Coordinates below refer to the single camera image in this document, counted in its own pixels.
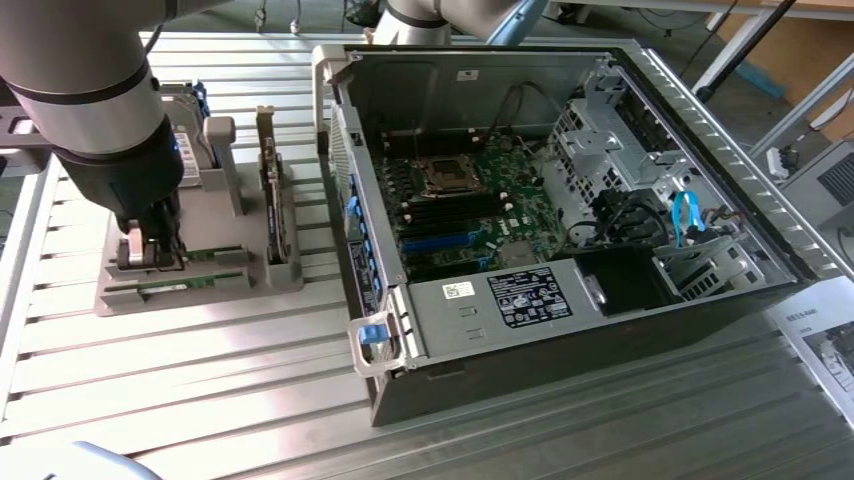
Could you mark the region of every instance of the blue component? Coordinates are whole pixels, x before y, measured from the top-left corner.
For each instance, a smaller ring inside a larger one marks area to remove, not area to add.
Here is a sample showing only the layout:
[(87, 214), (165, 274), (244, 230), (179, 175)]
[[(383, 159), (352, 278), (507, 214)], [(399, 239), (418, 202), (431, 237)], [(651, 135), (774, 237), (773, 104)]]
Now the blue component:
[(688, 225), (694, 225), (700, 232), (706, 230), (706, 224), (703, 223), (703, 218), (699, 213), (699, 202), (696, 201), (696, 194), (690, 190), (676, 193), (676, 196), (672, 199), (672, 211), (670, 212), (672, 229), (676, 235), (676, 247), (682, 246), (682, 228), (679, 227), (679, 225), (682, 223), (683, 201), (688, 202)]
[(424, 240), (404, 240), (400, 245), (400, 251), (428, 252), (431, 250), (442, 250), (451, 247), (467, 247), (474, 243), (474, 236), (466, 234), (448, 235), (446, 237), (434, 237)]
[(519, 45), (543, 14), (548, 0), (522, 0), (486, 41), (487, 45)]
[(359, 328), (359, 343), (368, 345), (388, 340), (388, 329), (386, 325), (364, 325)]
[(200, 81), (196, 81), (192, 89), (196, 92), (196, 98), (199, 99), (201, 118), (208, 118), (211, 116), (211, 109), (208, 108), (208, 89), (204, 88), (204, 83), (201, 83)]
[(347, 207), (344, 207), (347, 209), (347, 213), (352, 215), (358, 206), (359, 206), (359, 197), (354, 195), (352, 197), (350, 197), (350, 200), (347, 201)]

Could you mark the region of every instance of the aluminum workbench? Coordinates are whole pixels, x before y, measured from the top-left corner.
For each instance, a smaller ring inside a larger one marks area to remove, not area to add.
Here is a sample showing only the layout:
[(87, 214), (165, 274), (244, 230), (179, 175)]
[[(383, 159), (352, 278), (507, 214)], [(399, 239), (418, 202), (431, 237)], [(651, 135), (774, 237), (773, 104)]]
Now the aluminum workbench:
[(107, 212), (57, 163), (27, 179), (0, 268), (0, 458), (87, 440), (180, 480), (851, 478), (850, 427), (758, 318), (666, 355), (370, 427), (311, 133), (309, 51), (358, 42), (164, 34), (149, 56), (161, 80), (203, 80), (213, 115), (235, 117), (237, 162), (257, 155), (255, 106), (276, 107), (300, 292), (96, 317)]

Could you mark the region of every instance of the connector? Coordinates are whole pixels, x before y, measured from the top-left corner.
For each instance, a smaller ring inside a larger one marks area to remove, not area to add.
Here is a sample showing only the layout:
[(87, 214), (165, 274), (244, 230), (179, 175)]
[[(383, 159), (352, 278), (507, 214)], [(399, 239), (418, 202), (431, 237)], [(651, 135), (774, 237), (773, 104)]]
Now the connector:
[(778, 179), (786, 180), (789, 178), (789, 170), (783, 166), (783, 155), (781, 154), (779, 148), (770, 148), (767, 152), (765, 152), (765, 158), (769, 163), (769, 173)]

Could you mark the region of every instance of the cable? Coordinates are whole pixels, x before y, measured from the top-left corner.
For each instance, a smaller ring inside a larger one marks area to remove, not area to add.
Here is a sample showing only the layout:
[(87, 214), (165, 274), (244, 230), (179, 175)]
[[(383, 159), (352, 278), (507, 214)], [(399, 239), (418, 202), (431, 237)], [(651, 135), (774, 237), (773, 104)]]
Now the cable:
[(155, 31), (151, 33), (151, 37), (148, 38), (148, 42), (145, 43), (145, 55), (151, 53), (157, 44), (157, 40), (160, 39), (160, 32), (163, 32), (163, 24), (157, 25)]
[(566, 237), (563, 237), (563, 242), (560, 242), (560, 246), (558, 247), (558, 250), (555, 250), (555, 252), (559, 252), (563, 250), (563, 248), (566, 247), (567, 242), (570, 241), (570, 233), (572, 232), (572, 229), (575, 227), (594, 227), (594, 228), (599, 228), (599, 224), (596, 222), (594, 222), (592, 220), (582, 220), (580, 222), (574, 223), (570, 228), (566, 229)]
[(837, 242), (839, 242), (839, 252), (845, 257), (845, 261), (849, 262), (849, 266), (854, 265), (851, 261), (851, 256), (849, 255), (849, 251), (845, 249), (845, 244), (842, 243), (842, 227), (837, 228)]
[(658, 13), (658, 12), (656, 12), (655, 10), (652, 10), (651, 8), (644, 8), (643, 10), (646, 10), (647, 12), (650, 12), (650, 13), (651, 13), (652, 15), (655, 15), (656, 17), (662, 17), (662, 18), (664, 18), (664, 17), (672, 17), (672, 16), (676, 14), (676, 12), (679, 11), (679, 10), (671, 10), (668, 13)]
[(296, 18), (291, 20), (291, 33), (299, 33), (301, 20), (303, 20), (303, 0), (296, 0)]
[(655, 28), (658, 28), (659, 30), (662, 30), (664, 32), (664, 38), (672, 36), (672, 32), (675, 32), (676, 30), (684, 30), (686, 28), (691, 28), (694, 25), (696, 25), (706, 18), (706, 15), (700, 15), (687, 25), (682, 25), (679, 27), (662, 27), (658, 23), (655, 23), (652, 20), (650, 20), (650, 18), (647, 18), (646, 15), (643, 15), (643, 10), (635, 10), (635, 12), (638, 12), (638, 15), (640, 15), (640, 18), (643, 18), (646, 23), (648, 23), (650, 25), (652, 25)]
[(543, 90), (543, 87), (540, 87), (536, 83), (534, 83), (531, 81), (527, 81), (527, 80), (524, 82), (514, 83), (510, 87), (507, 87), (507, 92), (504, 93), (504, 98), (502, 99), (500, 106), (498, 107), (498, 112), (495, 113), (495, 118), (492, 119), (492, 124), (490, 125), (490, 129), (487, 130), (487, 135), (486, 135), (487, 138), (490, 137), (490, 135), (495, 131), (495, 128), (498, 128), (498, 124), (499, 124), (499, 122), (502, 120), (502, 116), (504, 114), (504, 109), (507, 108), (507, 105), (510, 104), (510, 99), (512, 97), (512, 94), (516, 93), (516, 95), (518, 95), (516, 107), (514, 108), (512, 113), (510, 114), (510, 117), (507, 118), (507, 127), (510, 127), (512, 125), (512, 121), (516, 118), (516, 115), (519, 114), (519, 111), (522, 110), (522, 103), (523, 103), (523, 98), (524, 98), (524, 89), (522, 87), (532, 88), (534, 91), (536, 93), (539, 93), (546, 100), (548, 100), (548, 103), (551, 103), (551, 106), (555, 109), (555, 111), (558, 112), (558, 115), (563, 115), (563, 108), (560, 107), (560, 104), (558, 104), (555, 99), (548, 96), (548, 94), (546, 93), (546, 90)]
[(667, 236), (667, 238), (670, 238), (670, 230), (667, 230), (667, 224), (664, 223), (664, 220), (662, 220), (660, 215), (652, 209), (652, 207), (643, 203), (627, 203), (626, 205), (623, 205), (616, 213), (611, 216), (611, 218), (608, 218), (608, 221), (604, 223), (604, 227), (599, 231), (596, 238), (602, 238), (602, 236), (607, 234), (607, 231), (614, 226), (614, 223), (616, 222), (616, 220), (619, 220), (619, 217), (622, 217), (627, 213), (630, 207), (639, 208), (647, 213), (647, 215), (650, 215), (650, 217), (652, 217), (652, 220), (658, 224), (658, 228), (660, 229), (662, 233)]
[[(830, 116), (830, 118), (821, 123), (821, 125), (815, 125), (815, 126), (810, 125), (806, 131), (798, 136), (798, 138), (795, 138), (795, 140), (789, 145), (783, 147), (783, 149), (786, 148), (791, 149), (791, 147), (794, 147), (798, 143), (801, 143), (801, 141), (810, 135), (810, 133), (819, 132), (822, 128), (825, 128), (830, 124), (830, 122), (833, 122), (837, 119), (837, 117), (842, 115), (842, 112), (845, 112), (845, 110), (847, 109), (849, 103), (851, 103), (851, 99), (854, 99), (854, 86), (849, 89), (849, 93), (845, 97), (845, 102), (842, 102), (842, 105), (839, 106), (839, 110), (837, 110), (837, 113), (834, 113)], [(851, 133), (854, 133), (854, 130), (851, 130), (849, 133), (842, 135), (841, 138), (847, 137)]]
[(691, 66), (691, 63), (694, 63), (694, 60), (696, 60), (696, 56), (699, 55), (700, 50), (703, 49), (703, 47), (708, 43), (708, 40), (711, 40), (711, 37), (714, 37), (715, 34), (718, 33), (718, 30), (720, 30), (720, 26), (723, 25), (723, 22), (726, 21), (726, 18), (730, 16), (730, 13), (732, 12), (732, 9), (735, 8), (735, 5), (738, 5), (738, 0), (732, 0), (732, 3), (730, 3), (730, 7), (726, 9), (726, 12), (723, 12), (723, 18), (715, 24), (714, 28), (708, 31), (708, 35), (706, 35), (706, 38), (703, 39), (702, 43), (699, 44), (699, 47), (696, 47), (696, 50), (694, 50), (694, 53), (691, 54), (691, 57), (688, 58), (688, 63), (684, 64), (684, 68), (679, 72), (679, 78), (682, 78), (684, 76), (684, 72), (688, 71), (688, 67)]

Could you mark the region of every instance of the circuit board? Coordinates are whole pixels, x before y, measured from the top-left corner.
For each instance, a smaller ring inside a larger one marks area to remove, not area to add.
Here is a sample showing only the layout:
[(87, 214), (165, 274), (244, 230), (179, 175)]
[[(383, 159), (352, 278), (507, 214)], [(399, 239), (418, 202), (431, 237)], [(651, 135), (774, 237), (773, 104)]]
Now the circuit board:
[[(526, 258), (536, 261), (556, 252), (564, 230), (532, 165), (523, 146), (498, 134), (466, 155), (375, 158), (376, 171), (383, 172), (386, 209), (412, 281), (516, 266), (502, 249), (508, 244), (515, 245), (514, 250), (522, 245), (530, 253)], [(442, 174), (451, 180), (439, 185)], [(430, 206), (427, 202), (448, 203), (447, 215), (434, 215), (414, 227), (407, 212), (420, 211), (416, 207)], [(419, 240), (411, 241), (415, 229), (422, 233)], [(448, 245), (443, 244), (446, 239), (451, 239)]]

